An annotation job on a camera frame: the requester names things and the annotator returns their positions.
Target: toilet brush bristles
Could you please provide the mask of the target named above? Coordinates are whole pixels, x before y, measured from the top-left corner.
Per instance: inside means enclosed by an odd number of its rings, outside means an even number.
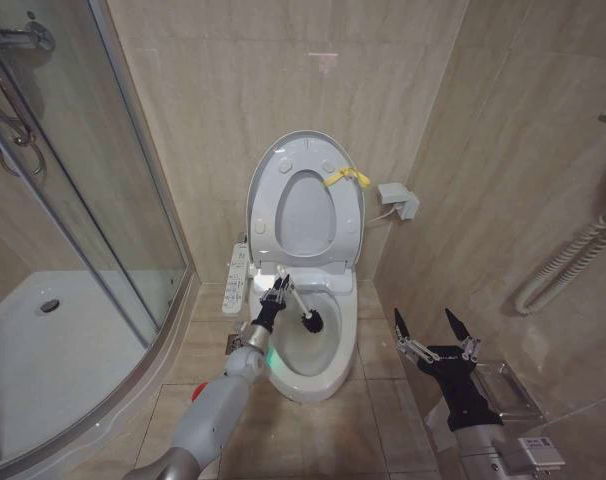
[[[310,317],[303,315],[303,325],[312,333],[319,333],[323,330],[323,319],[316,310],[310,310]]]

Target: yellow tag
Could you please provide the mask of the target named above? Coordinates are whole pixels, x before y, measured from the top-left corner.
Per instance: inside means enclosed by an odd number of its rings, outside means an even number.
[[[335,173],[331,177],[326,178],[323,181],[323,185],[329,187],[330,185],[334,185],[343,177],[356,178],[361,188],[366,188],[370,186],[370,179],[363,175],[361,172],[359,172],[356,168],[352,167],[339,168],[339,171],[337,173]]]

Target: bathroom floor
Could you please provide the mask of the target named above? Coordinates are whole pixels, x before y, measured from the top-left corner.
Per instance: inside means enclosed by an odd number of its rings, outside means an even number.
[[[127,431],[66,480],[120,479],[167,449],[196,384],[218,375],[225,364],[234,319],[220,313],[223,290],[218,284],[201,286],[181,351],[158,395]],[[440,479],[392,329],[370,282],[359,283],[358,355],[341,389],[329,400],[301,405],[267,380],[255,384],[229,445],[200,478],[286,477]]]

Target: metal frame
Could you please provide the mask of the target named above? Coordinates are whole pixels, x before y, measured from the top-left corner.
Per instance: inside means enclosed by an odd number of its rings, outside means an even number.
[[[147,123],[143,106],[136,93],[136,87],[134,85],[134,79],[130,73],[130,69],[127,65],[127,60],[123,54],[121,48],[121,42],[119,40],[114,21],[110,9],[107,5],[106,0],[87,0],[90,10],[94,15],[96,26],[103,39],[103,45],[107,52],[107,55],[112,64],[114,75],[116,76],[117,83],[121,88],[121,95],[125,100],[125,105],[130,114],[132,125],[139,139],[141,148],[143,149],[143,156],[145,157],[150,173],[154,179],[154,184],[157,187],[159,196],[161,197],[161,203],[163,204],[167,217],[170,220],[172,230],[177,237],[177,244],[183,255],[185,263],[192,267],[197,273],[196,266],[192,256],[189,254],[187,249],[187,239],[185,233],[178,220],[179,216],[176,211],[170,189],[168,187],[167,178],[163,172],[161,161],[159,160],[158,152],[150,133],[149,125]]]
[[[67,182],[67,184],[70,186],[70,188],[73,190],[74,194],[76,195],[76,197],[75,197],[76,200],[78,200],[78,202],[85,209],[88,217],[90,218],[91,222],[94,224],[94,227],[95,227],[97,233],[99,234],[101,240],[103,241],[103,243],[104,243],[107,251],[113,257],[114,262],[116,263],[116,265],[120,269],[120,273],[123,276],[125,276],[125,278],[128,280],[128,283],[129,283],[132,291],[139,298],[139,301],[142,302],[143,308],[148,313],[148,317],[149,317],[150,323],[152,324],[152,326],[154,327],[154,329],[158,332],[159,326],[154,321],[154,317],[151,314],[151,312],[149,311],[149,309],[148,309],[147,305],[145,304],[145,302],[143,301],[143,298],[141,297],[140,292],[138,291],[138,289],[136,288],[136,286],[132,282],[132,279],[130,278],[130,276],[128,275],[127,271],[123,267],[123,264],[121,263],[119,257],[116,255],[116,252],[114,252],[114,250],[113,250],[110,242],[105,237],[105,234],[103,233],[103,230],[101,229],[100,225],[98,224],[98,222],[94,218],[94,215],[92,214],[91,209],[89,208],[89,206],[85,202],[83,196],[80,194],[80,192],[79,192],[78,188],[76,187],[75,183],[72,181],[72,178],[71,178],[70,174],[67,172],[64,164],[58,158],[58,156],[56,154],[56,151],[52,147],[52,144],[50,143],[47,135],[45,134],[45,132],[41,128],[40,123],[37,121],[36,117],[34,116],[34,114],[32,113],[32,111],[30,110],[30,108],[28,107],[27,102],[25,101],[25,99],[21,95],[20,89],[17,87],[17,85],[15,84],[14,80],[11,77],[5,75],[4,67],[2,66],[2,62],[0,60],[0,84],[1,83],[3,84],[2,85],[2,88],[4,90],[3,94],[6,97],[8,97],[8,99],[11,97],[11,102],[10,103],[12,104],[14,112],[17,115],[20,115],[20,118],[23,119],[22,120],[23,122],[29,122],[30,123],[31,130],[33,132],[31,135],[32,136],[38,135],[39,139],[41,139],[43,141],[43,144],[44,144],[43,147],[44,147],[44,151],[45,151],[45,154],[46,154],[46,158],[50,159],[50,160],[52,160],[54,162],[56,162],[58,168],[61,169],[61,171],[63,173],[63,176],[65,177],[65,181]],[[7,157],[11,159],[11,162],[14,164],[14,166],[23,175],[23,180],[28,185],[28,188],[35,194],[36,198],[41,203],[41,205],[43,206],[43,208],[45,209],[45,211],[47,212],[47,214],[52,218],[52,221],[54,222],[54,224],[58,226],[58,228],[60,229],[60,231],[63,233],[63,236],[71,243],[73,249],[80,256],[81,260],[86,265],[86,267],[88,268],[88,270],[90,271],[90,273],[97,280],[97,282],[99,283],[99,285],[101,286],[101,288],[106,292],[108,298],[115,305],[116,309],[123,315],[126,324],[130,327],[130,329],[132,330],[132,332],[134,333],[134,335],[137,337],[137,339],[139,340],[139,342],[143,345],[144,348],[147,349],[149,347],[149,342],[144,338],[143,334],[139,331],[139,329],[135,325],[135,323],[130,319],[129,315],[127,314],[126,310],[123,308],[123,306],[121,305],[121,303],[112,294],[112,291],[107,287],[107,285],[106,285],[103,277],[98,273],[97,269],[91,264],[91,262],[89,261],[89,259],[87,258],[87,256],[84,254],[84,252],[82,251],[82,249],[79,247],[79,245],[77,244],[77,242],[76,242],[76,240],[74,238],[74,235],[67,228],[67,226],[65,225],[65,222],[63,222],[59,218],[59,215],[56,213],[56,209],[52,205],[50,205],[50,202],[48,202],[48,200],[45,198],[45,196],[41,193],[40,189],[36,185],[36,182],[34,181],[32,172],[30,172],[29,170],[23,168],[22,162],[18,160],[18,157],[17,157],[15,151],[10,147],[10,142],[7,141],[7,139],[2,134],[1,131],[0,131],[0,151],[4,151],[5,152],[5,154],[7,155]],[[46,164],[44,163],[43,165],[44,165],[44,169],[43,170],[44,170],[44,172],[46,172],[47,171]]]
[[[195,284],[200,284],[200,279],[196,271],[196,266],[191,255],[189,254],[189,250],[187,248],[187,240],[183,229],[178,221],[178,214],[176,212],[172,197],[169,193],[166,177],[163,173],[163,169],[161,167],[156,148],[154,147],[152,136],[145,120],[142,106],[136,94],[134,82],[132,80],[129,69],[127,67],[127,62],[125,61],[125,57],[121,50],[121,46],[118,40],[118,34],[116,33],[116,29],[114,28],[111,15],[109,13],[109,8],[104,0],[87,1],[92,14],[94,15],[99,34],[103,40],[104,48],[106,49],[106,53],[110,59],[112,69],[116,77],[117,85],[121,91],[121,95],[123,96],[126,109],[128,110],[128,114],[132,121],[139,143],[141,145],[143,157],[148,165],[150,174],[152,175],[152,178],[154,180],[154,184],[157,188],[161,205],[165,210],[166,216],[169,220],[172,232],[176,240],[176,244],[179,247],[186,268],[183,277],[179,282],[179,286],[172,300],[172,304],[168,309],[163,324],[160,327],[160,330],[158,331],[158,334],[154,339],[152,345],[150,346],[145,341],[141,342],[144,347],[149,348],[147,349],[147,352],[144,354],[140,362],[132,370],[132,372],[130,372],[130,374],[100,404],[98,404],[93,410],[88,412],[82,419],[75,422],[73,425],[68,427],[63,432],[59,433],[57,436],[49,439],[42,445],[36,447],[34,450],[31,450],[19,457],[8,460],[7,462],[1,464],[0,479],[16,475],[38,464],[39,462],[42,462],[44,459],[54,455],[56,452],[65,448],[65,446],[67,446],[71,441],[78,438],[87,430],[89,430],[92,426],[95,425],[97,420],[104,417],[112,408],[114,408],[114,406],[118,404],[118,402],[121,401],[132,390],[132,388],[143,377],[152,362],[158,356],[159,352],[164,346],[165,340],[167,339],[169,332],[172,330],[176,323],[177,314],[179,313],[184,300],[186,300],[186,293],[188,292],[189,286],[192,284],[192,282],[194,282]],[[27,113],[29,117],[34,120],[31,112],[29,112],[29,109]],[[58,161],[58,158],[56,158],[54,151],[51,149],[51,145],[47,141],[47,137],[41,131],[40,125],[38,124],[38,122],[35,122],[35,124],[36,128],[39,129],[40,133],[42,134],[42,138],[44,139],[48,150],[50,150],[52,156],[59,163],[59,166],[67,175],[67,172],[65,171],[64,167]],[[140,338],[140,333],[138,332],[136,327],[131,323],[131,320],[129,319],[125,311],[122,309],[117,299],[113,296],[111,290],[104,284],[102,278],[90,265],[89,260],[83,254],[83,251],[80,249],[80,247],[76,244],[73,236],[71,235],[65,224],[61,221],[61,219],[58,218],[54,209],[49,205],[47,199],[39,193],[33,180],[30,178],[29,172],[22,165],[22,162],[17,161],[14,152],[11,151],[7,144],[7,141],[3,138],[1,134],[0,145],[2,146],[7,156],[21,172],[23,180],[28,184],[29,188],[33,191],[38,201],[43,205],[46,212],[52,217],[55,224],[61,229],[65,237],[70,241],[75,251],[79,254],[81,260],[88,266],[89,271],[97,279],[97,282],[99,283],[101,288],[105,291],[106,295],[108,295],[110,299],[114,302],[120,313],[123,315],[125,321],[128,323],[128,325],[130,325],[130,328],[132,328],[134,334],[141,341],[142,339]],[[72,188],[75,190],[76,194],[79,196],[80,200],[83,201],[78,190],[71,182],[69,176],[68,181],[70,182]],[[93,219],[93,216],[89,209],[88,214]],[[145,302],[143,302],[142,299],[141,301],[147,310]],[[150,315],[150,318],[152,319],[153,323],[156,323],[154,321],[153,316]]]

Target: toilet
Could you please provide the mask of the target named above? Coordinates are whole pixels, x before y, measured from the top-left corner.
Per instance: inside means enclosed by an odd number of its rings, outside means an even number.
[[[308,332],[293,298],[275,320],[266,354],[268,376],[286,397],[319,402],[332,396],[350,371],[356,347],[355,266],[363,241],[363,193],[355,169],[331,137],[290,133],[274,143],[256,168],[247,199],[250,252],[249,304],[259,299],[282,265],[324,327]],[[334,178],[335,183],[323,182]]]

